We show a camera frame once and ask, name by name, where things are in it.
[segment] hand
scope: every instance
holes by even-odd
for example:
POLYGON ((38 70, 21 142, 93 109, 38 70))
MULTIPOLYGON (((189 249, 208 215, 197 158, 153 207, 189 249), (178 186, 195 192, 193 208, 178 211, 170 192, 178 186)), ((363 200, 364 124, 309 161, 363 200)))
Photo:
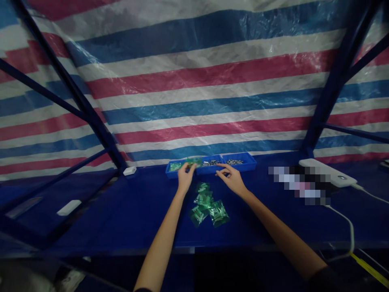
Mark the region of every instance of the hand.
POLYGON ((228 164, 217 164, 217 166, 224 167, 223 170, 216 170, 216 175, 219 176, 226 185, 238 196, 243 196, 248 193, 248 189, 242 181, 240 172, 228 164))
POLYGON ((197 164, 193 164, 190 168, 189 172, 186 172, 186 168, 188 167, 188 163, 184 163, 184 165, 178 171, 178 190, 177 193, 181 195, 185 195, 189 190, 190 184, 192 182, 193 173, 197 167, 197 164))

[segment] red white blue striped tarp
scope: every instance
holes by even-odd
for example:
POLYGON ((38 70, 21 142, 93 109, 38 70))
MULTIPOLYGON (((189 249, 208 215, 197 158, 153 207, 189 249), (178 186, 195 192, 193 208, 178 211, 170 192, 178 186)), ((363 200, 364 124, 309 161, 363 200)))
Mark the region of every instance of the red white blue striped tarp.
MULTIPOLYGON (((305 136, 352 0, 29 0, 57 57, 137 166, 294 151, 305 136)), ((0 4, 0 56, 74 105, 36 41, 0 4)), ((388 33, 377 15, 361 56, 388 33)), ((344 87, 330 122, 388 134, 389 51, 344 87)), ((0 73, 0 178, 56 174, 101 150, 90 127, 0 73)), ((325 130, 321 161, 389 146, 325 130)), ((82 171, 112 167, 104 156, 82 171)))

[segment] green component bag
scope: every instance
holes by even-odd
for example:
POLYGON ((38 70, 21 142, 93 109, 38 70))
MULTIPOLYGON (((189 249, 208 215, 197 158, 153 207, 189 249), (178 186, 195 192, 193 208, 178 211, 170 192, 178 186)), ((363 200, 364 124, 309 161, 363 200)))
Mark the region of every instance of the green component bag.
POLYGON ((199 182, 196 187, 196 192, 201 193, 204 191, 209 191, 211 188, 210 184, 207 182, 199 182))
POLYGON ((207 208, 211 207, 211 204, 214 202, 214 198, 212 197, 212 191, 203 191, 200 192, 197 198, 193 201, 194 203, 205 206, 207 208))
POLYGON ((194 226, 198 228, 201 222, 209 215, 209 210, 205 206, 197 205, 189 212, 190 219, 192 220, 194 226))
POLYGON ((202 157, 193 157, 193 158, 187 158, 186 161, 188 163, 188 167, 191 168, 193 164, 197 164, 196 168, 199 168, 203 165, 203 158, 202 157))
POLYGON ((177 171, 179 170, 184 164, 181 162, 173 162, 170 164, 169 171, 177 171))
POLYGON ((209 213, 211 214, 212 223, 215 228, 230 221, 230 217, 228 217, 222 200, 218 200, 212 203, 211 207, 209 208, 209 213))

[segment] blue plastic tray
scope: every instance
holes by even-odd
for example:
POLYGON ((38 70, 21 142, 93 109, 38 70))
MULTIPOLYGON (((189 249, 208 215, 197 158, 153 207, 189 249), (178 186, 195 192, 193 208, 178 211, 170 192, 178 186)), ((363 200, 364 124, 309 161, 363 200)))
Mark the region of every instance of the blue plastic tray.
POLYGON ((243 160, 243 164, 231 165, 233 168, 239 170, 240 172, 254 170, 256 167, 256 161, 254 157, 247 152, 223 155, 223 159, 226 161, 226 163, 229 159, 243 160))
MULTIPOLYGON (((203 157, 203 162, 204 161, 211 162, 211 160, 216 160, 216 161, 220 161, 221 163, 224 163, 224 159, 219 154, 203 157)), ((198 175, 203 175, 203 174, 216 174, 216 170, 222 170, 222 169, 223 168, 220 166, 213 165, 213 166, 199 167, 196 171, 198 175)))
POLYGON ((173 161, 169 161, 169 163, 167 164, 166 166, 166 175, 167 175, 167 178, 168 179, 172 179, 172 178, 178 178, 178 170, 176 170, 175 172, 170 172, 169 169, 170 169, 170 164, 171 163, 174 163, 174 162, 182 162, 183 164, 185 163, 185 159, 183 160, 173 160, 173 161))

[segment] blue metal frame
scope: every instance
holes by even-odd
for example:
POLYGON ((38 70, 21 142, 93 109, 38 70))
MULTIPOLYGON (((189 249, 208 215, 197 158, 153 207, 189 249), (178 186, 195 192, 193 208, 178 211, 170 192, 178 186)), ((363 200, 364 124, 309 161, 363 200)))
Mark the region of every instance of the blue metal frame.
POLYGON ((356 12, 359 14, 355 16, 353 22, 346 31, 327 82, 317 103, 307 134, 300 148, 304 154, 311 158, 314 157, 313 150, 315 149, 317 141, 319 140, 324 128, 337 130, 343 133, 383 143, 389 143, 387 138, 374 133, 326 124, 344 84, 371 60, 378 56, 383 50, 389 47, 389 34, 387 34, 361 60, 353 65, 366 34, 369 31, 370 24, 382 2, 382 0, 372 0, 360 3, 364 6, 359 6, 359 10, 356 12))
POLYGON ((65 83, 67 88, 72 93, 72 97, 73 97, 74 101, 76 102, 78 108, 85 115, 87 115, 87 117, 88 117, 87 122, 89 123, 89 125, 93 129, 93 131, 96 134, 97 138, 99 139, 100 143, 104 146, 105 149, 109 149, 108 154, 111 157, 114 164, 116 165, 116 167, 120 171, 124 171, 127 168, 127 164, 126 164, 126 161, 124 160, 124 158, 121 156, 119 150, 116 148, 116 142, 115 142, 113 136, 107 130, 104 123, 102 122, 102 120, 100 119, 98 114, 95 112, 95 110, 93 109, 93 107, 91 106, 89 101, 86 99, 86 97, 82 94, 79 87, 73 81, 72 77, 69 75, 69 73, 62 66, 61 62, 57 59, 54 51, 52 50, 50 45, 47 43, 45 37, 40 32, 38 26, 35 24, 31 15, 28 13, 22 0, 12 0, 11 3, 13 4, 13 7, 14 7, 15 11, 17 12, 18 16, 23 20, 23 22, 27 26, 28 30, 35 37, 35 39, 38 41, 42 50, 46 53, 46 56, 49 58, 51 65, 53 66, 53 68, 57 72, 58 76, 61 78, 62 82, 65 83))
POLYGON ((74 114, 75 116, 79 117, 80 119, 86 121, 91 128, 93 129, 94 133, 96 134, 97 138, 99 139, 100 143, 103 145, 104 150, 100 151, 99 153, 96 153, 95 155, 83 160, 82 162, 78 163, 77 165, 69 168, 68 170, 60 173, 59 175, 55 176, 53 179, 51 179, 49 182, 46 182, 39 187, 33 189, 32 191, 29 191, 15 199, 13 199, 11 202, 5 204, 0 208, 1 214, 0 214, 0 231, 5 233, 6 235, 12 237, 13 239, 16 239, 19 242, 24 243, 25 245, 29 247, 33 247, 33 249, 45 249, 49 246, 51 246, 64 232, 66 232, 65 225, 68 223, 69 220, 72 219, 72 215, 77 213, 77 210, 82 208, 91 197, 97 194, 97 192, 103 188, 114 176, 118 176, 123 173, 124 169, 127 168, 127 163, 124 160, 124 158, 121 156, 119 150, 116 148, 116 142, 111 135, 111 133, 107 130, 104 123, 98 116, 98 114, 95 112, 91 104, 88 102, 86 97, 82 94, 81 90, 78 88, 78 86, 75 84, 69 73, 65 70, 65 68, 62 66, 62 64, 59 62, 57 57, 55 56, 53 50, 43 37, 42 33, 39 31, 37 25, 35 24, 34 20, 28 13, 27 9, 25 8, 23 2, 21 0, 12 0, 11 1, 16 12, 18 13, 19 17, 24 21, 29 31, 34 35, 36 40, 38 41, 39 45, 41 46, 42 50, 46 53, 47 57, 49 58, 52 66, 56 70, 57 74, 65 83, 67 88, 72 93, 72 97, 74 101, 76 102, 79 109, 71 106, 66 101, 62 100, 59 96, 49 91, 47 88, 41 86, 39 83, 35 82, 25 74, 23 74, 21 71, 17 70, 4 60, 0 59, 0 69, 12 76, 13 78, 19 80, 23 84, 27 85, 31 89, 35 90, 36 92, 40 93, 41 95, 47 97, 52 102, 58 104, 62 108, 68 110, 70 113, 74 114), (34 197, 38 193, 42 192, 43 190, 47 189, 48 187, 54 185, 61 179, 69 176, 70 174, 74 173, 81 167, 87 165, 88 163, 94 161, 95 159, 99 158, 100 156, 104 154, 108 154, 118 170, 116 172, 113 172, 112 175, 109 177, 107 181, 104 181, 102 185, 93 192, 90 197, 85 200, 82 204, 80 204, 75 211, 72 212, 70 216, 68 216, 68 220, 60 224, 54 231, 52 231, 47 238, 44 238, 40 236, 39 234, 36 234, 35 232, 32 232, 31 230, 27 229, 22 224, 19 224, 16 220, 8 218, 5 214, 8 213, 10 210, 17 207, 19 204, 23 203, 24 201, 34 197))

